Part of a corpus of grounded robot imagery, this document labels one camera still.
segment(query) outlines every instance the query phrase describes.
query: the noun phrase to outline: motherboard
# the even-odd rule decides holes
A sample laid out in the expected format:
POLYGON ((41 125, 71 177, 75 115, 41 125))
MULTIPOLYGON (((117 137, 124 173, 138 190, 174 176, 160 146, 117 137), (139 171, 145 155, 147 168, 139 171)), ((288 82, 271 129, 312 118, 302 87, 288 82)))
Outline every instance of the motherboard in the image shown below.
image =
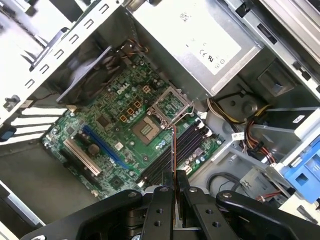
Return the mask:
POLYGON ((193 103, 143 57, 129 62, 92 103, 67 111, 42 138, 99 199, 161 184, 162 171, 171 169, 171 124, 177 129, 177 166, 188 176, 222 144, 194 114, 193 103))

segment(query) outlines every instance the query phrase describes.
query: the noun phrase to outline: chip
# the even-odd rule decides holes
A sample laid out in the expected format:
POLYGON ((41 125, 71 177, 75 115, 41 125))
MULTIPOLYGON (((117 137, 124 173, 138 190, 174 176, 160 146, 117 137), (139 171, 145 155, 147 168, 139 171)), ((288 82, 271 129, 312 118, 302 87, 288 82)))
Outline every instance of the chip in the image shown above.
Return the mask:
POLYGON ((123 147, 124 147, 124 146, 123 146, 123 144, 122 144, 121 142, 118 142, 118 143, 114 146, 114 148, 117 149, 118 151, 120 151, 123 147))
POLYGON ((106 126, 108 126, 108 124, 110 123, 104 116, 99 116, 96 120, 103 128, 105 128, 106 126))
POLYGON ((67 132, 68 134, 70 134, 70 135, 73 134, 74 131, 75 131, 75 130, 74 130, 72 127, 68 127, 67 130, 66 130, 66 132, 67 132))
POLYGON ((111 179, 110 184, 115 190, 118 190, 124 184, 124 181, 122 181, 120 177, 114 176, 111 179))
POLYGON ((161 132, 161 129, 150 117, 146 116, 133 126, 132 132, 148 145, 161 132))
POLYGON ((195 153, 197 156, 200 156, 203 152, 204 152, 204 151, 203 151, 200 147, 198 147, 198 148, 194 151, 194 153, 195 153))

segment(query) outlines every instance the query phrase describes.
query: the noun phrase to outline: yellow wire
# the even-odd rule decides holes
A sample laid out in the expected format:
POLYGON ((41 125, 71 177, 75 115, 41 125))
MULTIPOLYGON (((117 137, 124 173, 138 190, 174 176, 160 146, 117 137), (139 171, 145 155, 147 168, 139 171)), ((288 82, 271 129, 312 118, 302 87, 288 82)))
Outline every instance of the yellow wire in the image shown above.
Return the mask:
POLYGON ((233 117, 229 116, 228 114, 226 114, 225 111, 223 111, 215 102, 213 102, 214 105, 219 109, 220 112, 222 112, 229 120, 231 120, 232 122, 235 122, 235 123, 241 123, 240 121, 234 119, 233 117))
POLYGON ((262 107, 262 108, 255 114, 255 116, 259 116, 260 114, 263 113, 263 111, 264 111, 266 108, 268 108, 268 107, 270 107, 270 106, 271 106, 270 104, 265 105, 264 107, 262 107))

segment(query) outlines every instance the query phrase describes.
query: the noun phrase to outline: screw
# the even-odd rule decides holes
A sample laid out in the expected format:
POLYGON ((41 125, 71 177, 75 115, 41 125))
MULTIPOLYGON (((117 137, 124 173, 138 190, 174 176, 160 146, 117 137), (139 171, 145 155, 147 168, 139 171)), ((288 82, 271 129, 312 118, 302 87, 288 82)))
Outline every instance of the screw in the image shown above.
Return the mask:
POLYGON ((164 186, 163 188, 160 189, 160 192, 168 192, 169 188, 164 186))
POLYGON ((131 240, 140 240, 140 235, 135 235, 131 240))
POLYGON ((136 195, 137 193, 133 191, 128 194, 128 197, 135 197, 136 195))
POLYGON ((224 194, 222 194, 222 196, 223 196, 224 198, 226 198, 226 199, 229 199, 229 198, 232 197, 232 195, 231 195, 230 193, 228 193, 228 192, 225 192, 224 194))
POLYGON ((46 240, 46 236, 45 235, 35 236, 31 240, 46 240))
POLYGON ((190 187, 189 191, 192 193, 198 192, 198 189, 196 189, 195 187, 190 187))

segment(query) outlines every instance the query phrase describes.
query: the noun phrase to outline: black fan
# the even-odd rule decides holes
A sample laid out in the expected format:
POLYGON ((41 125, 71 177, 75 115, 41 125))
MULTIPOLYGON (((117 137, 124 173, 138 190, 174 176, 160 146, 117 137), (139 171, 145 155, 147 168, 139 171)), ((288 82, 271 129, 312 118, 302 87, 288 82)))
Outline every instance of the black fan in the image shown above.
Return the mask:
POLYGON ((59 104, 85 106, 122 70, 123 61, 116 51, 104 51, 87 39, 50 77, 49 84, 61 95, 59 104))

